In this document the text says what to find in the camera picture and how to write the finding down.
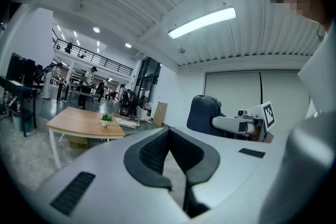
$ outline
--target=concrete floor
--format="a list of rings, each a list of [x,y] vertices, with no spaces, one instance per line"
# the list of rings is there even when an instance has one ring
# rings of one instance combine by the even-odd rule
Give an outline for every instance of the concrete floor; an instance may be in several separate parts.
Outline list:
[[[50,96],[56,98],[56,95],[57,88],[52,87]],[[46,178],[57,171],[45,124],[68,106],[77,107],[77,100],[76,94],[73,96],[70,94],[67,102],[57,102],[55,99],[44,100],[38,96],[36,99],[37,129],[33,128],[27,137],[24,137],[22,132],[15,130],[13,120],[10,117],[0,118],[0,154],[13,180],[18,184],[34,191]],[[32,102],[24,104],[25,108],[32,108],[32,105]],[[105,100],[103,100],[103,104],[88,100],[87,106],[87,110],[100,113],[113,113],[119,108],[116,102]],[[140,127],[135,130],[122,127],[126,135],[136,135],[141,131],[154,128],[158,128],[158,126],[148,122],[141,123]],[[69,147],[65,136],[58,133],[55,135],[62,166],[71,163],[85,151]],[[89,148],[100,143],[99,139],[89,139]],[[185,176],[170,152],[165,160],[163,175],[172,181],[171,195],[182,207]]]

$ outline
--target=black railing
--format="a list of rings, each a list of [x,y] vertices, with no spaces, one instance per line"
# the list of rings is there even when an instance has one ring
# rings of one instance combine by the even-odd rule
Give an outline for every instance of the black railing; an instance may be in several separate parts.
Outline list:
[[[68,43],[62,39],[58,39],[56,40],[56,42],[53,43],[54,44],[54,48],[58,49],[60,51],[65,51],[65,49],[67,48]],[[113,71],[122,73],[122,74],[126,74],[128,76],[131,75],[132,73],[132,68],[124,66],[118,62],[112,61],[102,55],[96,54],[90,50],[86,50],[84,48],[81,48],[75,44],[72,44],[72,49],[70,51],[71,55],[74,55],[76,57],[79,57],[81,59],[85,59],[88,60],[92,63],[94,63],[94,65],[100,65],[100,66],[104,66],[106,68],[109,68]]]

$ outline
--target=black vent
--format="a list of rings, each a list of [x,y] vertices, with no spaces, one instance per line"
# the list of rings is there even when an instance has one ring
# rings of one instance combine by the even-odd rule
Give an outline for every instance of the black vent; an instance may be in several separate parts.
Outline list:
[[[90,173],[79,173],[50,205],[64,215],[70,216],[95,177]]]

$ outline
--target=person in white shirt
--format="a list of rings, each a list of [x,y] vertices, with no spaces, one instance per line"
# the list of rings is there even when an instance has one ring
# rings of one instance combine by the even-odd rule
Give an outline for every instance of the person in white shirt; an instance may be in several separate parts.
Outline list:
[[[106,87],[106,85],[107,85],[107,81],[108,81],[109,79],[105,79],[105,80],[103,80],[101,83],[99,83],[99,86],[98,86],[98,93],[99,93],[99,95],[100,95],[100,97],[98,98],[98,104],[102,104],[101,102],[100,102],[100,100],[101,100],[101,98],[102,98],[102,96],[104,95],[104,91],[105,91],[105,89],[107,89],[107,87]]]
[[[42,91],[42,98],[50,100],[50,80],[51,78],[61,78],[60,68],[63,67],[63,64],[59,62],[57,65],[53,66],[50,71],[46,71],[44,76],[44,86]]]
[[[92,67],[90,70],[86,71],[83,74],[80,82],[81,82],[81,92],[90,93],[92,88],[92,80],[93,80],[93,73],[97,72],[96,67]],[[78,107],[85,108],[87,97],[84,95],[79,95],[78,97]]]

